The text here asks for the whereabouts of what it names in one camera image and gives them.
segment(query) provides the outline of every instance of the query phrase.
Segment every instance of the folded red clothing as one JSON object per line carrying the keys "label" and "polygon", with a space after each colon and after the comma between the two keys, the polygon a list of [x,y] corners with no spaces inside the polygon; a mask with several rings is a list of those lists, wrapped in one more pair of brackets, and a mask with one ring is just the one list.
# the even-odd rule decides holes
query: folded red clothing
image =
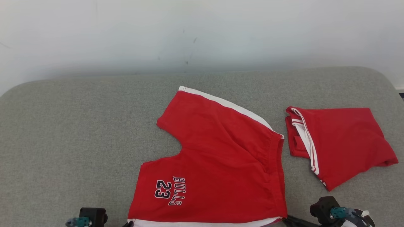
{"label": "folded red clothing", "polygon": [[398,163],[369,108],[288,107],[286,112],[290,154],[309,158],[329,191],[371,167]]}

